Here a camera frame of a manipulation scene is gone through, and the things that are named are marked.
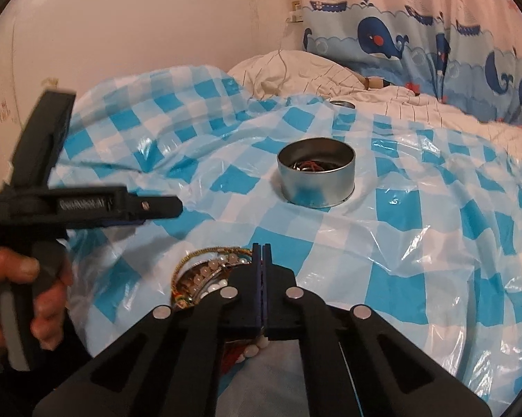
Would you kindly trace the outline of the person's left hand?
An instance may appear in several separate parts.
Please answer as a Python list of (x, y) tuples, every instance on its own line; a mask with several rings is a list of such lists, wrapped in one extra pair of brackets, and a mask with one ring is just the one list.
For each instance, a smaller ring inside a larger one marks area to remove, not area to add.
[[(24, 257), (7, 248), (0, 248), (0, 284), (33, 283), (40, 272), (39, 262)], [(34, 319), (31, 332), (45, 350), (54, 350), (63, 338), (63, 322), (67, 304), (68, 288), (73, 284), (73, 272), (68, 260), (59, 272), (56, 282), (34, 299)], [(6, 346), (0, 324), (0, 348)]]

